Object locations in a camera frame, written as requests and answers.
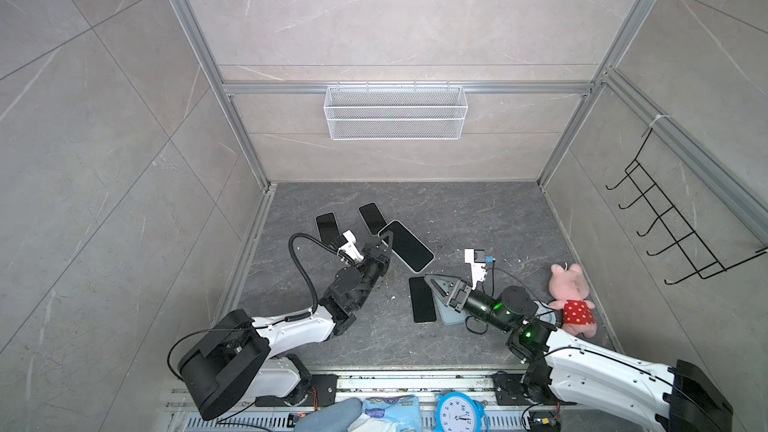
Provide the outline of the grey-green phone case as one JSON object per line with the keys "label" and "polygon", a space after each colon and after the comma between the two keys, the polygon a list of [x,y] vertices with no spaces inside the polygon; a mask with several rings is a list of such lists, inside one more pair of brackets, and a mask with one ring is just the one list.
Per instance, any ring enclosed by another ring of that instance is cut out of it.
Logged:
{"label": "grey-green phone case", "polygon": [[464,324],[467,318],[465,312],[457,312],[452,307],[443,304],[437,296],[433,297],[434,307],[441,322],[446,326]]}

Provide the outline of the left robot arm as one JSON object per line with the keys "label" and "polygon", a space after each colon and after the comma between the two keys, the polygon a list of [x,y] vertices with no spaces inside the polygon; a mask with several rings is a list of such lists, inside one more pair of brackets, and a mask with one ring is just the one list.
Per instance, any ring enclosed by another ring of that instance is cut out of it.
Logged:
{"label": "left robot arm", "polygon": [[362,249],[351,233],[343,237],[345,244],[334,252],[347,264],[324,294],[310,291],[309,308],[272,317],[236,309],[199,332],[175,373],[202,419],[217,419],[246,398],[299,405],[311,397],[312,375],[294,349],[345,333],[392,258],[391,232]]}

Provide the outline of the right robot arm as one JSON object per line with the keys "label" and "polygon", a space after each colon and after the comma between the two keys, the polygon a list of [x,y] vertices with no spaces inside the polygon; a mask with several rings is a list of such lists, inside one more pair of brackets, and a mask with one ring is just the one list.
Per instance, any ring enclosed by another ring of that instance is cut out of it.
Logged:
{"label": "right robot arm", "polygon": [[647,362],[581,340],[540,320],[523,287],[492,297],[453,276],[429,274],[425,282],[443,305],[506,333],[507,347],[528,365],[522,393],[535,403],[579,404],[648,431],[732,428],[731,404],[693,363]]}

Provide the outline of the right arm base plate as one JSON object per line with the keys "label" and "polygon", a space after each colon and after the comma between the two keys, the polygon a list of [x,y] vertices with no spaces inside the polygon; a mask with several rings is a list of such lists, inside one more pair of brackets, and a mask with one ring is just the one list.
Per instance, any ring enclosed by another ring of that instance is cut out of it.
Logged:
{"label": "right arm base plate", "polygon": [[549,388],[549,378],[541,374],[498,371],[490,378],[499,406],[556,405],[559,402]]}

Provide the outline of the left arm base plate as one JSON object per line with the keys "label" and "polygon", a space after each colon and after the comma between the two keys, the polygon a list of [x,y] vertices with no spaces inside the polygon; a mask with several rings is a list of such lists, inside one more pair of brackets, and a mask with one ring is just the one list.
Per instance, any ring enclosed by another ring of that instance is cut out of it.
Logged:
{"label": "left arm base plate", "polygon": [[286,397],[263,396],[255,400],[256,407],[327,407],[336,402],[338,376],[317,374],[301,379]]}

